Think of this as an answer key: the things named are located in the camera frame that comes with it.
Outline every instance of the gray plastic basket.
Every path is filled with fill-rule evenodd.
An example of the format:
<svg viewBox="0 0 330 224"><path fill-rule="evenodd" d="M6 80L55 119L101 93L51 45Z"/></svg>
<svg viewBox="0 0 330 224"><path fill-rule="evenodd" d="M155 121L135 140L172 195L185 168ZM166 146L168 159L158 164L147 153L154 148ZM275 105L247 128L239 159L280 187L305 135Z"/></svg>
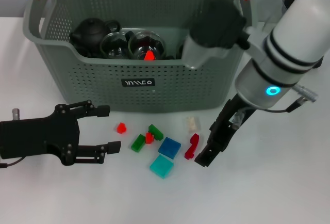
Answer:
<svg viewBox="0 0 330 224"><path fill-rule="evenodd" d="M68 103L91 99L96 105L109 104L113 110L156 113L214 108L226 98L242 56L238 48L225 59L211 58L199 70L189 70L180 60L86 58L68 42L69 33L86 18L115 19L124 28L156 32L166 42L167 55L175 55L189 25L210 1L29 0L23 30L36 44ZM248 25L255 24L251 1L230 1L241 10ZM122 85L122 79L145 78L153 78L155 86Z"/></svg>

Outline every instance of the cyan block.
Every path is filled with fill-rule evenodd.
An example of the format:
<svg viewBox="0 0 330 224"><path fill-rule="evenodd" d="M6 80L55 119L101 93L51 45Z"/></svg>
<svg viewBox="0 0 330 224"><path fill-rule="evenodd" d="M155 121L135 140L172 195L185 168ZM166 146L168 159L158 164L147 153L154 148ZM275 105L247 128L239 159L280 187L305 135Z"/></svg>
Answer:
<svg viewBox="0 0 330 224"><path fill-rule="evenodd" d="M168 158L174 159L180 147L181 144L179 142L172 140L169 137L166 137L164 142L158 149L158 152L167 156Z"/></svg>
<svg viewBox="0 0 330 224"><path fill-rule="evenodd" d="M158 156L151 164L150 170L164 179L172 170L174 164L163 156Z"/></svg>

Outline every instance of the black teapot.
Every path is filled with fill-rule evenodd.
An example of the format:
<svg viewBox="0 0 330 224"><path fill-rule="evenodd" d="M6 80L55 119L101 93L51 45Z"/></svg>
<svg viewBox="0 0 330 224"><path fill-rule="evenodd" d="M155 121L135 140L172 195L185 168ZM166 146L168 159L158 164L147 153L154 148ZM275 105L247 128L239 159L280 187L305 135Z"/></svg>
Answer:
<svg viewBox="0 0 330 224"><path fill-rule="evenodd" d="M101 19L90 18L82 21L70 34L70 38L75 47L83 47L93 55L100 53L102 39L109 33L118 32L120 28L116 20L103 22Z"/></svg>

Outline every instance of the basket label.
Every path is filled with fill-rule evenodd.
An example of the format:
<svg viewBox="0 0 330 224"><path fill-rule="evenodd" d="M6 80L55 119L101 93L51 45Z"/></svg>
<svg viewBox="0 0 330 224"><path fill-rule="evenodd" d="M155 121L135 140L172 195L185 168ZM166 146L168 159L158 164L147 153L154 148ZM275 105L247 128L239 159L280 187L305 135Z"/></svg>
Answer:
<svg viewBox="0 0 330 224"><path fill-rule="evenodd" d="M154 78L123 78L123 87L155 86Z"/></svg>

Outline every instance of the glowing blue ring light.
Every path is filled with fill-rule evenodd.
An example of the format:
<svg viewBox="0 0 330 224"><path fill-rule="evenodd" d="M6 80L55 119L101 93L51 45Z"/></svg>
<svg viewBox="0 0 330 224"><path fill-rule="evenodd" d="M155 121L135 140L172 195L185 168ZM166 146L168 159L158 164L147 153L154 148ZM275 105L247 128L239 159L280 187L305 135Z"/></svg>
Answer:
<svg viewBox="0 0 330 224"><path fill-rule="evenodd" d="M269 96L275 96L281 92L280 88L278 86L271 86L268 87L266 90L267 95Z"/></svg>

